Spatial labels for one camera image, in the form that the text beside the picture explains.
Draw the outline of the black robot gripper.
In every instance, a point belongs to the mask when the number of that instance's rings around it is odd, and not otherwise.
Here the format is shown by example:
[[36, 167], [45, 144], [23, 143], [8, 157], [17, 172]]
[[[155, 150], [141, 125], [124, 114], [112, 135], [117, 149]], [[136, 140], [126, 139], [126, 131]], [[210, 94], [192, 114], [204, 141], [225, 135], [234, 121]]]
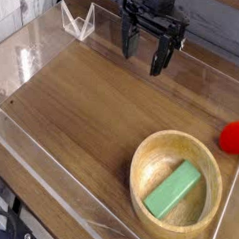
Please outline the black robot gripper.
[[176, 0], [123, 0], [122, 50], [126, 59], [133, 56], [140, 38], [139, 28], [160, 38], [152, 58], [150, 74], [158, 76], [168, 66], [174, 48], [181, 50], [185, 30], [190, 24], [187, 16], [175, 7]]

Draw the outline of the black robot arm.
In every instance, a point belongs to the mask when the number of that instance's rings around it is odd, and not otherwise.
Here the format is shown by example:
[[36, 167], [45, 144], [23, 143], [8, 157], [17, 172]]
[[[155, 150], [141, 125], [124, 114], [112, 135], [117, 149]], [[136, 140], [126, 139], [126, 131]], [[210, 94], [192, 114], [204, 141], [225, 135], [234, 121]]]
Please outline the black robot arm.
[[158, 39], [151, 61], [150, 75], [158, 76], [166, 68], [175, 50], [183, 48], [190, 20], [175, 7], [176, 0], [123, 0], [121, 5], [122, 51], [125, 59], [134, 56], [140, 31]]

